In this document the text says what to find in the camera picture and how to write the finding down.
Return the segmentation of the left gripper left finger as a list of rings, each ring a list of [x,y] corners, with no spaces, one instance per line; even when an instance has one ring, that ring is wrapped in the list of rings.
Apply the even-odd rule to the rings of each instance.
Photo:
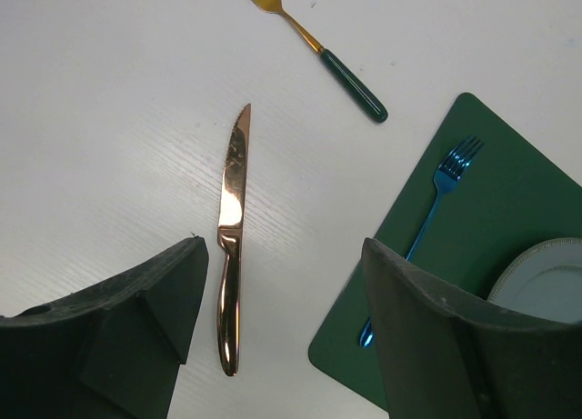
[[[1,320],[4,418],[164,418],[205,289],[202,237]]]

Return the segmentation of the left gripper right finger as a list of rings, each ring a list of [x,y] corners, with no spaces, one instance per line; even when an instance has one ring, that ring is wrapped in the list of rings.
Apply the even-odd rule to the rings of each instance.
[[[578,418],[581,328],[491,304],[376,239],[361,254],[393,418]]]

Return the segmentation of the copper knife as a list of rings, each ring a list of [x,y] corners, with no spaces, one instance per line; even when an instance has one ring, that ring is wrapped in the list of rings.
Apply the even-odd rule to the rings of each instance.
[[[225,262],[217,298],[216,332],[223,372],[235,376],[239,367],[241,255],[245,215],[251,105],[243,107],[231,131],[222,174],[217,242]]]

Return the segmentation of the gold fork green handle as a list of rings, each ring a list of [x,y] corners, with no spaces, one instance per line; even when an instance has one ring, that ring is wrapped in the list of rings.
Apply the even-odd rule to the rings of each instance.
[[[282,0],[252,1],[262,11],[283,17],[298,32],[323,66],[371,121],[382,124],[387,120],[388,111],[384,104],[331,50],[324,47],[284,9]]]

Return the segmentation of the blue plastic spoon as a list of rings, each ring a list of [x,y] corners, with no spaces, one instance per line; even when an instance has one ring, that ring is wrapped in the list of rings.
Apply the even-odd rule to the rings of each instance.
[[[443,159],[440,165],[437,167],[433,175],[433,184],[436,188],[436,194],[434,196],[433,203],[430,210],[426,213],[423,224],[418,228],[416,236],[412,244],[410,244],[408,251],[406,253],[406,259],[408,262],[417,262],[415,253],[418,247],[422,246],[422,241],[426,230],[432,223],[436,211],[440,206],[443,198],[454,192],[457,188],[463,173],[468,169],[471,163],[474,161],[477,153],[483,148],[484,142],[478,139],[476,136],[472,135],[464,139],[455,148],[453,148],[447,156]],[[396,198],[396,201],[392,205],[392,208],[388,211],[388,215],[382,222],[381,226],[378,228],[378,232],[385,228],[390,215],[393,213],[394,207],[400,201],[400,197]],[[371,320],[368,317],[366,323],[363,325],[361,332],[358,336],[358,347],[362,350],[367,349],[373,343],[375,338],[374,331],[372,328]]]

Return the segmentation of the teal round plate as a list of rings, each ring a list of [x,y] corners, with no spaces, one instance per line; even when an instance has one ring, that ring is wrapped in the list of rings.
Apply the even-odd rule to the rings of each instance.
[[[528,248],[498,277],[488,302],[563,324],[581,323],[581,240],[563,237]]]

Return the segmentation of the dark green placemat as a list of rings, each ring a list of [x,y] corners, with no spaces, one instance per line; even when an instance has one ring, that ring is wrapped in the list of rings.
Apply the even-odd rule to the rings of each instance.
[[[434,205],[432,178],[468,137],[483,148]],[[420,268],[487,297],[529,247],[581,234],[581,188],[476,96],[457,97],[393,203],[376,239]],[[410,253],[410,246],[416,251]]]

